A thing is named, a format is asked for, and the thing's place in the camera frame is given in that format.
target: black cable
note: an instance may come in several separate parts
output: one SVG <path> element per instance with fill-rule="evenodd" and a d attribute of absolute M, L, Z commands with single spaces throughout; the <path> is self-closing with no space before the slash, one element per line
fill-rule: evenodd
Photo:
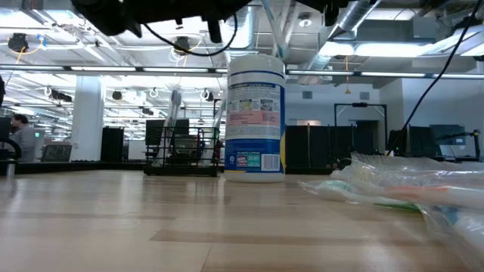
<path fill-rule="evenodd" d="M 449 146 L 449 145 L 447 145 L 447 148 L 451 151 L 452 155 L 454 156 L 454 160 L 457 160 L 457 157 L 456 157 L 456 155 L 455 155 L 454 150 L 452 149 L 452 147 Z"/>
<path fill-rule="evenodd" d="M 393 18 L 393 20 L 396 20 L 396 18 L 398 18 L 400 16 L 400 14 L 402 14 L 403 11 L 406 11 L 406 10 L 412 11 L 415 14 L 415 16 L 417 16 L 417 12 L 415 12 L 413 8 L 404 8 L 400 12 L 397 13 L 397 15 Z"/>
<path fill-rule="evenodd" d="M 457 49 L 459 48 L 459 45 L 461 45 L 462 41 L 464 40 L 464 37 L 470 27 L 470 24 L 472 22 L 472 18 L 474 18 L 476 16 L 476 13 L 477 11 L 479 10 L 479 7 L 480 5 L 482 4 L 482 0 L 479 0 L 476 4 L 476 7 L 474 8 L 474 10 L 472 11 L 472 14 L 470 15 L 470 17 L 467 19 L 467 23 L 466 23 L 466 27 L 464 27 L 464 30 L 462 31 L 462 34 L 461 34 L 461 37 L 459 37 L 459 40 L 458 42 L 455 44 L 454 46 L 454 50 L 452 50 L 450 56 L 448 57 L 447 59 L 447 62 L 445 63 L 444 65 L 444 68 L 442 69 L 442 72 L 440 72 L 440 74 L 437 76 L 437 78 L 432 82 L 432 84 L 430 84 L 429 88 L 426 89 L 426 91 L 422 94 L 422 96 L 420 97 L 420 99 L 418 100 L 417 104 L 415 105 L 415 108 L 411 111 L 411 114 L 410 116 L 408 117 L 407 119 L 407 122 L 405 122 L 405 124 L 403 125 L 403 128 L 402 130 L 400 131 L 400 133 L 398 134 L 398 136 L 395 138 L 395 140 L 393 141 L 393 144 L 390 146 L 390 148 L 388 149 L 388 153 L 386 154 L 387 156 L 389 156 L 393 150 L 393 148 L 395 147 L 396 143 L 399 141 L 399 139 L 402 137 L 402 134 L 403 134 L 403 131 L 407 128 L 408 124 L 410 123 L 411 119 L 414 117 L 415 115 L 415 112 L 417 112 L 417 109 L 418 107 L 420 106 L 420 104 L 422 103 L 422 100 L 424 100 L 425 96 L 427 96 L 427 94 L 429 93 L 429 91 L 433 88 L 433 86 L 440 80 L 440 78 L 442 78 L 442 76 L 445 74 L 445 71 L 447 71 L 448 69 L 448 66 L 451 64 L 451 61 L 452 61 L 452 58 L 454 57 L 455 55 L 455 52 L 457 52 Z"/>
<path fill-rule="evenodd" d="M 448 25 L 444 24 L 444 22 L 442 22 L 442 18 L 436 17 L 436 20 L 437 20 L 437 22 L 439 22 L 444 27 L 447 27 L 448 29 L 452 29 L 452 26 L 448 26 Z"/>
<path fill-rule="evenodd" d="M 146 27 L 146 29 L 148 29 L 148 31 L 151 32 L 151 34 L 153 34 L 155 37 L 157 37 L 158 39 L 162 40 L 163 42 L 171 45 L 174 49 L 176 49 L 178 51 L 182 51 L 186 54 L 194 55 L 194 56 L 197 56 L 197 57 L 213 57 L 217 54 L 222 53 L 223 51 L 227 50 L 228 48 L 230 48 L 230 46 L 232 45 L 232 42 L 235 39 L 235 36 L 237 35 L 237 31 L 238 31 L 238 27 L 239 27 L 238 21 L 237 21 L 237 15 L 234 14 L 232 16 L 234 16 L 234 35 L 232 35 L 232 38 L 230 39 L 230 41 L 228 41 L 228 44 L 226 46 L 224 46 L 224 48 L 222 48 L 218 51 L 215 51 L 213 53 L 209 53 L 209 54 L 200 54 L 200 53 L 195 53 L 195 52 L 189 51 L 185 48 L 182 48 L 182 47 L 176 45 L 175 43 L 171 42 L 170 40 L 163 38 L 162 36 L 158 35 L 158 33 L 154 32 L 154 30 L 152 30 L 146 23 L 144 24 L 144 27 Z"/>

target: white plastic canister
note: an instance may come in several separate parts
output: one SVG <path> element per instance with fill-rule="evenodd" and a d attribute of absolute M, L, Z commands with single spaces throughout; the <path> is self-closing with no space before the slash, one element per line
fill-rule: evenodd
<path fill-rule="evenodd" d="M 236 57 L 228 69 L 225 177 L 284 181 L 284 63 L 265 54 Z"/>

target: fluorescent light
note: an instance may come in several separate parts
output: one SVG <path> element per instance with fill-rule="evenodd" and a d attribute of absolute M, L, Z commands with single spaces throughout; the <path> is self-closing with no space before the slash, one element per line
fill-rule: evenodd
<path fill-rule="evenodd" d="M 366 57 L 417 57 L 427 50 L 426 45 L 411 43 L 364 43 L 358 45 L 355 55 Z"/>
<path fill-rule="evenodd" d="M 445 74 L 442 75 L 443 79 L 484 79 L 484 75 L 476 75 L 476 74 Z"/>
<path fill-rule="evenodd" d="M 484 43 L 461 54 L 461 56 L 482 56 L 484 55 Z"/>
<path fill-rule="evenodd" d="M 34 115 L 36 112 L 33 110 L 26 109 L 24 107 L 10 107 L 15 113 Z"/>
<path fill-rule="evenodd" d="M 113 71 L 113 72 L 135 72 L 134 67 L 112 67 L 112 66 L 72 66 L 74 71 Z"/>
<path fill-rule="evenodd" d="M 165 72 L 165 73 L 208 73 L 209 70 L 207 68 L 162 68 L 162 67 L 153 67 L 153 68 L 143 68 L 145 72 Z"/>
<path fill-rule="evenodd" d="M 344 71 L 314 71 L 314 70 L 289 70 L 288 75 L 294 76 L 353 76 L 354 72 Z"/>
<path fill-rule="evenodd" d="M 3 70 L 63 70 L 62 66 L 36 66 L 36 65 L 0 65 Z"/>
<path fill-rule="evenodd" d="M 324 46 L 319 51 L 321 56 L 351 56 L 355 54 L 355 49 L 352 45 L 337 43 L 337 42 L 326 42 Z"/>
<path fill-rule="evenodd" d="M 377 72 L 363 72 L 362 76 L 382 76 L 382 77 L 409 77 L 418 78 L 425 77 L 424 73 L 377 73 Z"/>
<path fill-rule="evenodd" d="M 64 128 L 64 129 L 69 129 L 70 127 L 66 126 L 66 125 L 59 125 L 59 124 L 54 124 L 56 127 L 58 128 Z"/>

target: desk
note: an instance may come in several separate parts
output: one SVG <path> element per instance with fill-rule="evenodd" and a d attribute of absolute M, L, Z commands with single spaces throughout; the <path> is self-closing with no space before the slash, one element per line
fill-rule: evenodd
<path fill-rule="evenodd" d="M 422 216 L 326 202 L 298 180 L 102 170 L 0 180 L 2 271 L 467 271 Z"/>

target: man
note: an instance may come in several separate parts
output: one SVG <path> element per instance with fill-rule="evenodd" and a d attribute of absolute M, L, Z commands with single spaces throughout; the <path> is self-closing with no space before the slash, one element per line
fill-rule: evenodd
<path fill-rule="evenodd" d="M 12 117 L 12 126 L 16 129 L 11 136 L 22 150 L 21 162 L 34 162 L 36 158 L 36 131 L 29 125 L 28 118 L 22 114 Z"/>

